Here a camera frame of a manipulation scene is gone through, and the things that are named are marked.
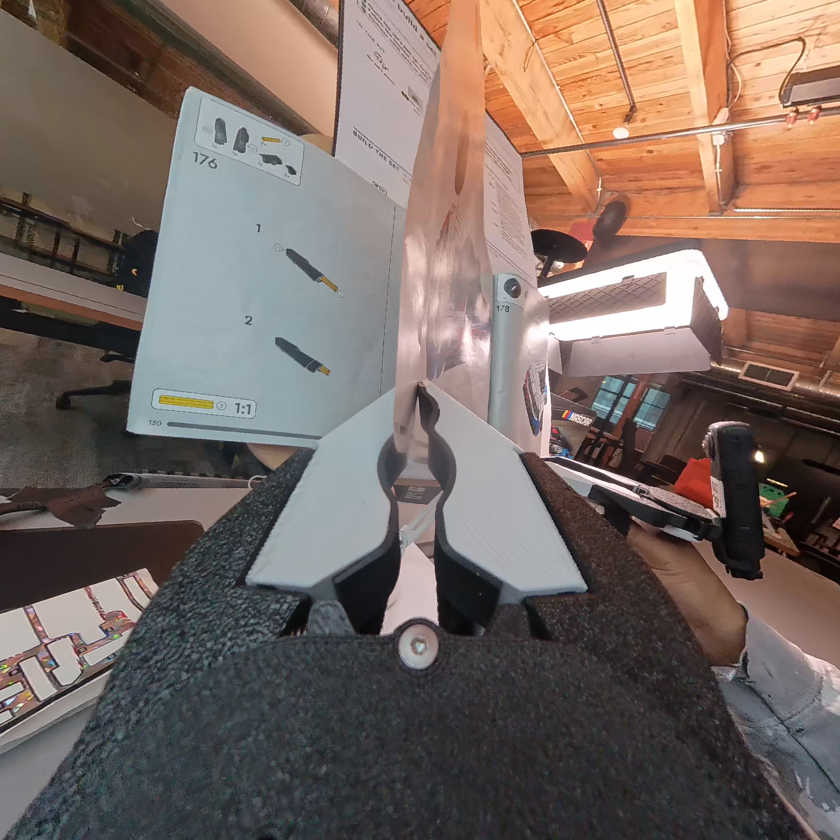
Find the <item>grey table black legs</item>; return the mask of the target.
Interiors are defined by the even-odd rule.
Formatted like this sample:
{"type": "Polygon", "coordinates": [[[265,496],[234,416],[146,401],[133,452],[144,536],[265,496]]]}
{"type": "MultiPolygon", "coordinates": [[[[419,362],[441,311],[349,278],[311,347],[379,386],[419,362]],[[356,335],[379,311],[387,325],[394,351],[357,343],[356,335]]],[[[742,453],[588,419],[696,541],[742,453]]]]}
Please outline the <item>grey table black legs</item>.
{"type": "Polygon", "coordinates": [[[147,303],[127,291],[6,254],[1,254],[1,295],[137,332],[147,303]]]}

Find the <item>toy sticker sheet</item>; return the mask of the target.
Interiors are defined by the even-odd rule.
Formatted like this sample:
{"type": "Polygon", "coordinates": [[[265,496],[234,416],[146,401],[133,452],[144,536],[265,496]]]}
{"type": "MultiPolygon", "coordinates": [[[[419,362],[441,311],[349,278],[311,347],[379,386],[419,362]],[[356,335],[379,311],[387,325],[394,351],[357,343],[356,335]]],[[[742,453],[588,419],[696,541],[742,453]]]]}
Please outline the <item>toy sticker sheet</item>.
{"type": "Polygon", "coordinates": [[[146,568],[1,615],[1,753],[98,700],[158,591],[146,568]]]}

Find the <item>silver air duct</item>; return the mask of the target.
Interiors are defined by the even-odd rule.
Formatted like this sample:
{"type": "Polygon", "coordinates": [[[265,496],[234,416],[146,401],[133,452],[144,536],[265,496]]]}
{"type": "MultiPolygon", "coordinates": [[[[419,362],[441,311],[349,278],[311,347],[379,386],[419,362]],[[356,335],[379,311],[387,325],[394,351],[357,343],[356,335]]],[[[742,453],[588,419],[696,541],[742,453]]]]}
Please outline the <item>silver air duct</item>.
{"type": "Polygon", "coordinates": [[[338,37],[340,26],[340,5],[331,1],[290,1],[290,4],[300,12],[327,39],[338,37]]]}

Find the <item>dark tape strip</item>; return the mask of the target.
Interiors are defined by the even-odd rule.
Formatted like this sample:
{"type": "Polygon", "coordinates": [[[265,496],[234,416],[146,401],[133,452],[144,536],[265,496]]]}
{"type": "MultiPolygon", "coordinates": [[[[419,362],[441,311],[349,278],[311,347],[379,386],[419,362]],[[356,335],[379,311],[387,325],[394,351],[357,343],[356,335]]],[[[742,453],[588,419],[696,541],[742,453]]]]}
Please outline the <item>dark tape strip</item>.
{"type": "Polygon", "coordinates": [[[129,490],[140,485],[139,474],[112,474],[100,482],[76,489],[49,489],[27,486],[1,503],[1,515],[48,512],[58,520],[78,529],[98,525],[103,512],[117,507],[107,490],[129,490]]]}

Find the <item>person's right forearm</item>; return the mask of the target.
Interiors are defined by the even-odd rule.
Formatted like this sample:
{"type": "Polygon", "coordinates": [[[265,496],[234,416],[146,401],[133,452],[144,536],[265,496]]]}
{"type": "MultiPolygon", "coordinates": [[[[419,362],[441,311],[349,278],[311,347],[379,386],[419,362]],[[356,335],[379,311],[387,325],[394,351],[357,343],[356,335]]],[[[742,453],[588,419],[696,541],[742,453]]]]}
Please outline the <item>person's right forearm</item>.
{"type": "Polygon", "coordinates": [[[782,800],[815,837],[839,838],[838,668],[747,618],[735,665],[715,666],[722,695],[782,800]]]}

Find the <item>black desk mat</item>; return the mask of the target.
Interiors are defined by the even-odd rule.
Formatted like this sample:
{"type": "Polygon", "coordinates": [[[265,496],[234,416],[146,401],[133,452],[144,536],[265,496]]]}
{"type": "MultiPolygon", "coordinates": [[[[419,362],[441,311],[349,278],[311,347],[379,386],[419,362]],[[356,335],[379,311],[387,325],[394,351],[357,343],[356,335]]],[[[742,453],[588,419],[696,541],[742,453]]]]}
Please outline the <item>black desk mat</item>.
{"type": "Polygon", "coordinates": [[[197,521],[3,530],[1,611],[141,569],[162,585],[204,533],[197,521]]]}

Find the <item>black toy set box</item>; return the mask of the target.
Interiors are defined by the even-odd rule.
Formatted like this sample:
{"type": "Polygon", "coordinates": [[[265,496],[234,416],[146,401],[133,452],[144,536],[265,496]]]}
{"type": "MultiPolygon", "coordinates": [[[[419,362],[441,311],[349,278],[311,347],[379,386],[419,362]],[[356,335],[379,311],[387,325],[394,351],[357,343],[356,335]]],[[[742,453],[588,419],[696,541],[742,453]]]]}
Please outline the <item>black toy set box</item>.
{"type": "Polygon", "coordinates": [[[527,368],[522,393],[528,429],[542,455],[574,459],[596,420],[596,413],[580,404],[582,392],[551,393],[550,370],[538,361],[527,368]]]}

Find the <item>black office chair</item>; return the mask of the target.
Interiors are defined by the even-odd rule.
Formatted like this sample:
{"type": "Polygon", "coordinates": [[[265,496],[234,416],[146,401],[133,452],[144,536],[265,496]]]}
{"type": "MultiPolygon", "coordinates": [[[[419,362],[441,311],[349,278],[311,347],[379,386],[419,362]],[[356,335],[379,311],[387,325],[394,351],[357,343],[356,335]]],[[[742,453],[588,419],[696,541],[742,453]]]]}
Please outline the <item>black office chair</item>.
{"type": "Polygon", "coordinates": [[[127,396],[131,392],[131,380],[114,380],[108,385],[85,387],[60,393],[55,401],[55,408],[67,411],[72,408],[72,401],[87,396],[127,396]]]}

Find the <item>person's right hand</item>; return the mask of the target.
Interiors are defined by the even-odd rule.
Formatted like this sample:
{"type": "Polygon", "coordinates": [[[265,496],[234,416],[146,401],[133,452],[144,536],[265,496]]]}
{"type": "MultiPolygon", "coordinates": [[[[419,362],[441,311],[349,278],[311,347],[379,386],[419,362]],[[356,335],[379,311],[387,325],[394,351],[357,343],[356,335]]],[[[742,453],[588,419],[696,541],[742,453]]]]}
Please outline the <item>person's right hand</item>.
{"type": "Polygon", "coordinates": [[[636,521],[627,540],[678,606],[710,665],[737,665],[749,615],[695,545],[636,521]]]}

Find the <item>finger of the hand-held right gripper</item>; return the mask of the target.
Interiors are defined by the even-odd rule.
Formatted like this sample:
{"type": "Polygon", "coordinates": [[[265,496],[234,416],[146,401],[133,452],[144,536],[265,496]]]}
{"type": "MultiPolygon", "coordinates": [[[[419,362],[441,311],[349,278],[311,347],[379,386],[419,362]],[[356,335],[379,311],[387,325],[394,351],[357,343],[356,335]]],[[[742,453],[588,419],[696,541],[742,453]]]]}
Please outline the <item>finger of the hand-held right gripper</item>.
{"type": "Polygon", "coordinates": [[[543,463],[589,501],[648,502],[648,493],[639,485],[602,469],[574,465],[569,458],[544,458],[543,463]]]}

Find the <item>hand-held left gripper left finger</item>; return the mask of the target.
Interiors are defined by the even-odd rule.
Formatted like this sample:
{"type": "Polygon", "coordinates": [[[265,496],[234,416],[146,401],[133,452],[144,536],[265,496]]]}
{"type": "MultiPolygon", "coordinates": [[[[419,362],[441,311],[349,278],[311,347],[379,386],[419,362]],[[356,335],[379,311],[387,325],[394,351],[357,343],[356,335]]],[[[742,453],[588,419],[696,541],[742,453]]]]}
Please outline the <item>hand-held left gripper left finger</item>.
{"type": "Polygon", "coordinates": [[[394,396],[321,440],[246,572],[247,585],[299,598],[307,635],[377,635],[422,619],[416,550],[401,575],[394,396]]]}

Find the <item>black round disc mount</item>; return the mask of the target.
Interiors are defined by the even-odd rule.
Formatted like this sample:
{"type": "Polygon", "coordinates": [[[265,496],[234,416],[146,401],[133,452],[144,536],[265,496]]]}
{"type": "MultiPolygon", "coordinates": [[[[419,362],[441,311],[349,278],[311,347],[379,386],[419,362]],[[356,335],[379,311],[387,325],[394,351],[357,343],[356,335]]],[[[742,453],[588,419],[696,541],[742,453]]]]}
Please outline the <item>black round disc mount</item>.
{"type": "Polygon", "coordinates": [[[585,261],[588,253],[587,247],[578,238],[548,228],[533,229],[531,241],[535,257],[541,260],[539,286],[548,281],[555,264],[577,265],[585,261]]]}

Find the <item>lit softbox light panel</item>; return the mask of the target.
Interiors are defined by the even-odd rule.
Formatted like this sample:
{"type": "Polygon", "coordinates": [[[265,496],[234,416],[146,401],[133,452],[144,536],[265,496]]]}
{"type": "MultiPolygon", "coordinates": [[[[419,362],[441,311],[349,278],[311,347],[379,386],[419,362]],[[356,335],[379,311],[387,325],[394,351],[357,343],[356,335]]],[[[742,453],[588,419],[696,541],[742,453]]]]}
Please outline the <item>lit softbox light panel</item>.
{"type": "Polygon", "coordinates": [[[722,359],[727,301],[696,239],[539,283],[571,377],[708,371],[722,359]]]}

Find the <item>instruction booklet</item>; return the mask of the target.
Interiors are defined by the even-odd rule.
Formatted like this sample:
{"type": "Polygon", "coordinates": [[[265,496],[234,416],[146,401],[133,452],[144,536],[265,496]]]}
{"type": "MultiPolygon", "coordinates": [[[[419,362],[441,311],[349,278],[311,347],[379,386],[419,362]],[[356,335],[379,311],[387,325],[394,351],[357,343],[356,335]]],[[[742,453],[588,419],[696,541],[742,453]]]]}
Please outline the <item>instruction booklet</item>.
{"type": "Polygon", "coordinates": [[[315,448],[398,383],[436,381],[523,449],[546,362],[535,278],[485,230],[481,2],[450,2],[407,207],[332,153],[191,88],[171,157],[127,426],[315,448]]]}

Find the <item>black ceiling heater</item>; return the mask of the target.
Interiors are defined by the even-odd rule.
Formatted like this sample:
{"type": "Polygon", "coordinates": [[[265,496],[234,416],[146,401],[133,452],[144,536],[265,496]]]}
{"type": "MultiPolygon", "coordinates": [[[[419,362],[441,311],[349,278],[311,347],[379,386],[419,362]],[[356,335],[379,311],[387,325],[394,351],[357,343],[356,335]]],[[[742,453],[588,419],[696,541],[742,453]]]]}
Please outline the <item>black ceiling heater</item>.
{"type": "Polygon", "coordinates": [[[783,108],[825,105],[839,101],[839,65],[792,72],[779,94],[783,108]]]}

